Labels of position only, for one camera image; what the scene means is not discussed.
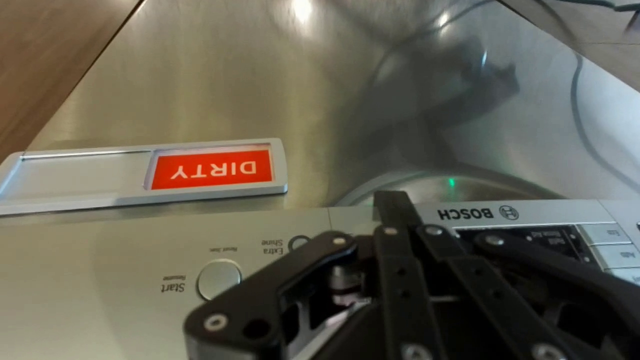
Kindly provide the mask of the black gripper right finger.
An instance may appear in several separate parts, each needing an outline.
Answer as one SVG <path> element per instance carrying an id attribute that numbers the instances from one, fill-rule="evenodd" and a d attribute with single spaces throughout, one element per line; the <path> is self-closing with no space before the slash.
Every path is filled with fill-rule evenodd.
<path id="1" fill-rule="evenodd" d="M 385 333 L 431 360 L 640 360 L 638 287 L 507 232 L 463 236 L 380 192 Z"/>

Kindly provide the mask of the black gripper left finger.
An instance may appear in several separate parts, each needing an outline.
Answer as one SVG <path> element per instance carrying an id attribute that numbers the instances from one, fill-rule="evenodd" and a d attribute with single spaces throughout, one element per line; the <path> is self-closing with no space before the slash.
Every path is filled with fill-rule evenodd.
<path id="1" fill-rule="evenodd" d="M 375 243 L 323 232 L 184 321 L 188 360 L 375 357 Z"/>

